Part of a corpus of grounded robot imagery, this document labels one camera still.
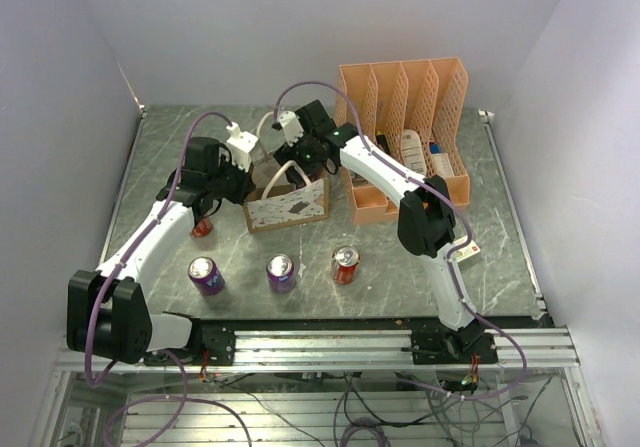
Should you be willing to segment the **canvas jute cat-print bag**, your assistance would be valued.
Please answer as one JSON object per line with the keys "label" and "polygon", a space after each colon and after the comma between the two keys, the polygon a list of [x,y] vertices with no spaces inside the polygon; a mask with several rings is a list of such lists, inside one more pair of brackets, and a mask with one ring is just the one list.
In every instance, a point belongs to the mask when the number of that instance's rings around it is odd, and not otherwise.
{"label": "canvas jute cat-print bag", "polygon": [[252,153],[256,190],[243,204],[250,233],[258,233],[329,217],[329,180],[320,167],[308,174],[298,161],[279,162],[260,141]]}

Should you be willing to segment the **red cola can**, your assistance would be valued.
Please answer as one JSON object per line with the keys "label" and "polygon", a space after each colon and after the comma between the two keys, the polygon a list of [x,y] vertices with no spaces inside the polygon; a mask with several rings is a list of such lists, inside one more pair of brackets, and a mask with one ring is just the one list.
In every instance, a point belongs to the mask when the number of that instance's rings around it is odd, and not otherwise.
{"label": "red cola can", "polygon": [[353,282],[360,255],[353,246],[338,247],[332,254],[332,276],[335,283],[347,285]]}
{"label": "red cola can", "polygon": [[191,236],[194,238],[203,238],[208,236],[213,230],[213,224],[209,217],[200,220],[191,230]]}

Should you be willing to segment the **red cola can front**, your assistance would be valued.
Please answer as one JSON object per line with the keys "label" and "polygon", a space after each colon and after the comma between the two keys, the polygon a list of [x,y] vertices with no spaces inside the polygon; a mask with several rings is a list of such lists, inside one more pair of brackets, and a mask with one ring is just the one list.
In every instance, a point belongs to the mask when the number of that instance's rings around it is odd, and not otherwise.
{"label": "red cola can front", "polygon": [[335,283],[347,285],[353,282],[360,255],[353,246],[338,247],[332,254],[332,276]]}

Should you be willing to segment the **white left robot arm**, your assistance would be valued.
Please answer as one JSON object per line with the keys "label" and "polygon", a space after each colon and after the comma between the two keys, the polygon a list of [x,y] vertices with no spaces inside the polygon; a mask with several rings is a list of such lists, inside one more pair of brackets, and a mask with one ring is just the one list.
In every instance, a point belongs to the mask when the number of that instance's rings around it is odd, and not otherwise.
{"label": "white left robot arm", "polygon": [[150,313],[145,287],[168,254],[187,237],[215,203],[243,204],[254,190],[251,133],[220,142],[189,140],[181,167],[158,192],[150,213],[132,237],[93,271],[79,270],[68,283],[66,342],[82,352],[127,364],[168,348],[182,364],[203,354],[204,340],[186,314]]}

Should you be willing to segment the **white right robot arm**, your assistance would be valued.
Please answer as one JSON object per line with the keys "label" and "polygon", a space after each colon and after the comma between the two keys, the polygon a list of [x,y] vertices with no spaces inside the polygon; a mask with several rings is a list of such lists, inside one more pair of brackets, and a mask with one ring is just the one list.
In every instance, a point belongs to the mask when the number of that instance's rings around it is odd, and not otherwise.
{"label": "white right robot arm", "polygon": [[465,361],[476,350],[466,329],[478,313],[464,286],[457,263],[460,247],[454,227],[463,215],[449,198],[446,182],[426,178],[402,166],[364,135],[358,117],[338,126],[319,101],[295,112],[273,110],[273,127],[282,131],[294,161],[330,161],[367,180],[398,208],[397,236],[410,254],[420,258],[435,293],[440,322],[453,330],[440,340],[450,361]]}

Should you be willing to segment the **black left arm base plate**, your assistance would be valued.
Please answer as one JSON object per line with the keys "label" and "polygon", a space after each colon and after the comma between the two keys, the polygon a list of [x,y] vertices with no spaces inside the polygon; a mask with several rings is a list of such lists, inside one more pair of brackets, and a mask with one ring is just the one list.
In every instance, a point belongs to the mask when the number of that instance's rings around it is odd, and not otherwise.
{"label": "black left arm base plate", "polygon": [[187,366],[201,365],[207,361],[209,366],[231,366],[236,346],[235,333],[227,327],[203,324],[195,329],[187,346],[171,348],[178,359]]}

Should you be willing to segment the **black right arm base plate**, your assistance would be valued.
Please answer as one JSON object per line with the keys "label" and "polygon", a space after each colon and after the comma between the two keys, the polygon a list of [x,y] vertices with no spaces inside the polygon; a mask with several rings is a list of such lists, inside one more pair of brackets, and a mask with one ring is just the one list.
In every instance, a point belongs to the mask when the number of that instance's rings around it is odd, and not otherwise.
{"label": "black right arm base plate", "polygon": [[403,352],[412,355],[415,365],[461,364],[470,365],[473,360],[479,364],[496,364],[498,354],[492,334],[482,328],[413,331],[409,347]]}

